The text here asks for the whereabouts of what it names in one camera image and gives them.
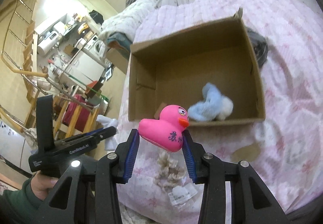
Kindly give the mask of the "green sleeve forearm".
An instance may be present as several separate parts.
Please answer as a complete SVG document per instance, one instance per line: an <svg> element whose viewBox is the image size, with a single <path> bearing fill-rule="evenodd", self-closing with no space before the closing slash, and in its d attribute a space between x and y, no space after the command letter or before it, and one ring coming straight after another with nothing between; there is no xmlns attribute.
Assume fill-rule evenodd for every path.
<svg viewBox="0 0 323 224"><path fill-rule="evenodd" d="M31 179L20 190L5 190L1 195L1 223L32 223L42 202L31 189Z"/></svg>

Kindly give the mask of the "left hand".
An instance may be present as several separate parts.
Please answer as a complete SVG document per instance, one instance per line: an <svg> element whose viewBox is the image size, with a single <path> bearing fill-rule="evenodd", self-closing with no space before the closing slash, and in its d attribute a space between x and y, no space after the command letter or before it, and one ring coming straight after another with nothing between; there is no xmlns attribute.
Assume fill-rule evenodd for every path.
<svg viewBox="0 0 323 224"><path fill-rule="evenodd" d="M58 178L44 175L38 171L31 179L31 190L38 199L43 201L57 182Z"/></svg>

